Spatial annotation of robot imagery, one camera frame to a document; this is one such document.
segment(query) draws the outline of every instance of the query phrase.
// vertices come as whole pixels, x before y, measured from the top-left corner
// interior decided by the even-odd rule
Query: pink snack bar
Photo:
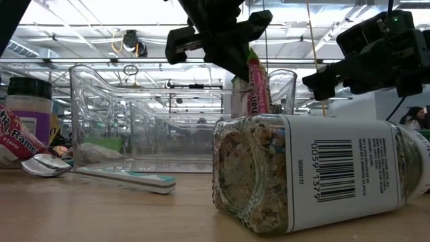
[[[253,49],[249,51],[248,57],[249,85],[253,88],[248,94],[248,115],[269,114],[270,109],[270,89],[267,83],[267,73],[261,66],[258,56]]]

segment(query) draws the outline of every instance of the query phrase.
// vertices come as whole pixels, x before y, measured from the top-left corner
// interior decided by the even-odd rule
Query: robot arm
[[[399,97],[421,93],[422,84],[430,83],[430,31],[416,30],[411,12],[386,16],[380,13],[337,37],[345,59],[302,79],[316,100],[333,97],[339,83],[353,94],[395,87]]]
[[[273,16],[268,10],[260,11],[237,23],[243,1],[178,0],[188,15],[189,26],[169,32],[165,49],[169,63],[183,63],[187,60],[185,51],[203,48],[205,62],[248,81],[249,42],[260,38]]]

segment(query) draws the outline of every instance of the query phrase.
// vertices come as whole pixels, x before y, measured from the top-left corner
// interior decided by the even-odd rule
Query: red packaging
[[[270,89],[267,83],[267,73],[261,66],[258,56],[253,49],[249,51],[248,57],[249,85],[253,88],[248,95],[248,115],[270,113]]]
[[[25,161],[48,149],[21,123],[11,110],[0,104],[0,168],[17,168]]]

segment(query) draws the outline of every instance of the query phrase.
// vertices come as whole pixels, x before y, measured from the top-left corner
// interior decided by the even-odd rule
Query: purple label
[[[45,146],[49,145],[51,115],[31,111],[14,111],[26,128]]]

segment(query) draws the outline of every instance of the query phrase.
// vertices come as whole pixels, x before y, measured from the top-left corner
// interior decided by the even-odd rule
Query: white container
[[[52,113],[52,84],[28,77],[12,77],[7,89],[6,106],[44,145],[49,145]]]

